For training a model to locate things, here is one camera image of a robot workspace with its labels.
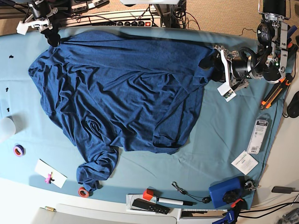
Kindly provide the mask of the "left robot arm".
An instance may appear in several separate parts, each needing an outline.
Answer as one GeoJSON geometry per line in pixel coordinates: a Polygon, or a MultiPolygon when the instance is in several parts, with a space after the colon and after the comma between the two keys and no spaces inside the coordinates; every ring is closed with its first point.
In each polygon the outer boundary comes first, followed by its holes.
{"type": "Polygon", "coordinates": [[[199,63],[203,69],[214,69],[213,80],[221,82],[219,93],[234,93],[246,88],[251,79],[264,78],[276,84],[286,77],[288,61],[288,24],[291,7],[285,0],[261,0],[258,12],[262,16],[256,29],[257,52],[248,47],[229,51],[224,46],[214,45],[213,54],[199,63]]]}

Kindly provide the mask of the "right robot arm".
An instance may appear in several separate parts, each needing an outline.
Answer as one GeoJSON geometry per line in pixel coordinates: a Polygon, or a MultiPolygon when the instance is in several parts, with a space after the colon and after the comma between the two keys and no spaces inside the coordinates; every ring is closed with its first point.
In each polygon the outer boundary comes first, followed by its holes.
{"type": "Polygon", "coordinates": [[[57,8],[52,8],[47,0],[33,0],[28,4],[34,21],[34,27],[45,36],[47,42],[52,47],[60,44],[59,24],[56,21],[57,8]]]}

